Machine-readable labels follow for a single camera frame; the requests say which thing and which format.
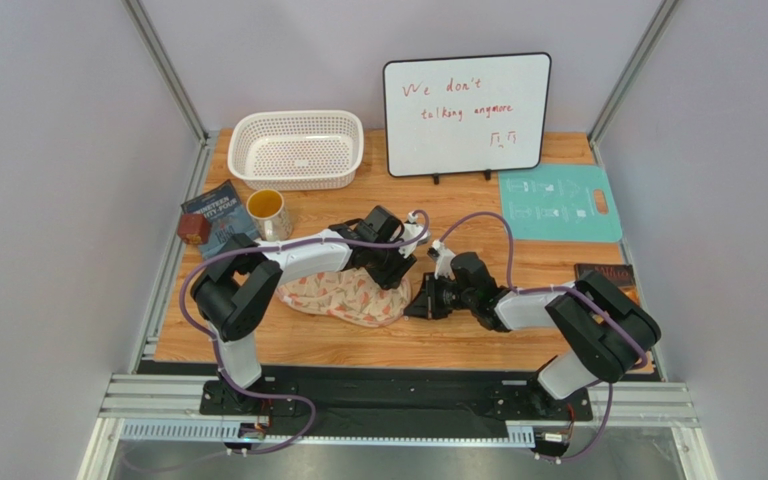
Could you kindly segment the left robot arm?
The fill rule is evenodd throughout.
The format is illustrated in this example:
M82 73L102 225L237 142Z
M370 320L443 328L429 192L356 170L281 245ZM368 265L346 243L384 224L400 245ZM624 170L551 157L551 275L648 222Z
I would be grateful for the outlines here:
M380 289L395 289L415 264L416 247L428 241L429 228L423 210L400 220L376 206L362 219L294 240L236 234L185 277L179 307L209 337L224 383L251 396L250 386L262 375L255 331L279 287L320 273L359 270Z

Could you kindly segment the floral mesh laundry bag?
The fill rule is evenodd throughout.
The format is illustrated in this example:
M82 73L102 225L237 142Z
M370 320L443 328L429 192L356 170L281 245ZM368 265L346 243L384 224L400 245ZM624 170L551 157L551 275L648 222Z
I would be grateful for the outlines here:
M274 296L298 312L381 328L404 316L412 300L412 288L403 278L395 288L384 289L365 270L352 269L293 280L281 285Z

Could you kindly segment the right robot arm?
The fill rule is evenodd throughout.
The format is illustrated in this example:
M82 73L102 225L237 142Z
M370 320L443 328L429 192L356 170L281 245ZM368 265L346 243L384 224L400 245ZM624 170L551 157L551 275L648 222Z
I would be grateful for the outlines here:
M619 381L648 360L660 340L655 319L599 271L574 282L519 290L499 285L474 252L436 255L404 312L439 320L469 312L489 331L509 333L556 327L569 345L528 380L528 397L547 408L599 382Z

